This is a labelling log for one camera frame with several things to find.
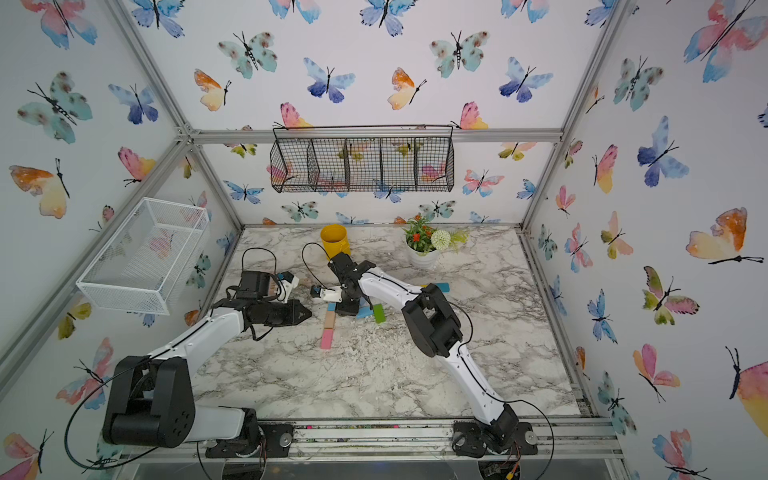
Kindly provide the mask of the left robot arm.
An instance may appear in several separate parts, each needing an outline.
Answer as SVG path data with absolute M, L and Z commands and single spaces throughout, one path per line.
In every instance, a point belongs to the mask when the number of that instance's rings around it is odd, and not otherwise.
M 113 445 L 175 448 L 212 442 L 209 458 L 247 458 L 264 453 L 266 438 L 251 408 L 196 403 L 192 378 L 227 342 L 256 326 L 296 326 L 312 315 L 292 291 L 290 272 L 242 273 L 238 284 L 213 304 L 208 316 L 165 346 L 121 360 L 110 388 L 102 427 Z

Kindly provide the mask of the pink block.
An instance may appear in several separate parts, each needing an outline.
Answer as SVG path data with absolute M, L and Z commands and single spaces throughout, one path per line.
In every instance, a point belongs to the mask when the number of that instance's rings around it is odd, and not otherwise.
M 323 334 L 321 337 L 321 344 L 320 348 L 323 350 L 330 350 L 332 348 L 333 344 L 333 337 L 334 337 L 334 329 L 333 328 L 324 328 Z

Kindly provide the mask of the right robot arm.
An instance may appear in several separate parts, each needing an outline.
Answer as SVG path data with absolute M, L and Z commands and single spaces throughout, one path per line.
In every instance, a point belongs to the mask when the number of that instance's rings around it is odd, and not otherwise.
M 354 262 L 345 253 L 329 261 L 340 284 L 341 302 L 378 299 L 401 311 L 415 346 L 449 371 L 471 408 L 471 421 L 453 426 L 451 449 L 458 456 L 479 459 L 487 454 L 536 455 L 530 423 L 523 422 L 491 387 L 467 350 L 461 322 L 442 290 L 397 280 L 370 261 Z

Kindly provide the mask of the potted flower plant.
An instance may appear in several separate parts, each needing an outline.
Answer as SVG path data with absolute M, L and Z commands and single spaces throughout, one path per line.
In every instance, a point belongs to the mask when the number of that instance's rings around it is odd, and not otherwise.
M 458 252 L 470 238 L 468 229 L 448 230 L 433 227 L 422 215 L 416 215 L 404 224 L 407 255 L 417 269 L 432 269 L 442 253 Z

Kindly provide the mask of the white mesh wall basket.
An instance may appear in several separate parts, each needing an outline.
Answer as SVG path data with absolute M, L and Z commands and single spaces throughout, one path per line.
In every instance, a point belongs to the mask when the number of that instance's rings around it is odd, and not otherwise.
M 76 280 L 96 307 L 171 313 L 173 291 L 208 236 L 206 208 L 143 198 Z

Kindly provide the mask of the natural wood block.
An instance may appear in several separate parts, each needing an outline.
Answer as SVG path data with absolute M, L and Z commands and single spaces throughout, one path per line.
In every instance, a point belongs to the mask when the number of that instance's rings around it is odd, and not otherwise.
M 335 328 L 336 312 L 334 310 L 328 310 L 324 319 L 324 328 L 333 330 Z

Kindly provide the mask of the aluminium front rail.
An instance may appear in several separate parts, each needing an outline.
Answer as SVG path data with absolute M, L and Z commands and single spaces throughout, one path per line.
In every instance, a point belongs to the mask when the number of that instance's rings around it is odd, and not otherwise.
M 469 418 L 327 419 L 270 421 L 259 426 L 270 462 L 620 460 L 624 457 L 611 423 L 603 418 L 524 417 L 510 447 L 484 445 Z

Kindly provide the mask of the yellow cup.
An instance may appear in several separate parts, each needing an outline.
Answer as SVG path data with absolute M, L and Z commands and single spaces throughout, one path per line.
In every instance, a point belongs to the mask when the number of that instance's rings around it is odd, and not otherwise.
M 328 259 L 332 259 L 340 253 L 351 255 L 347 229 L 341 224 L 325 226 L 320 233 L 323 248 Z

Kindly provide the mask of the dark green block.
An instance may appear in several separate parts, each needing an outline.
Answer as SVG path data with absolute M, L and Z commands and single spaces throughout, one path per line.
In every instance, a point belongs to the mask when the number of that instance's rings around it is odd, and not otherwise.
M 381 304 L 374 305 L 372 312 L 374 320 L 377 324 L 384 323 L 387 320 L 384 307 Z

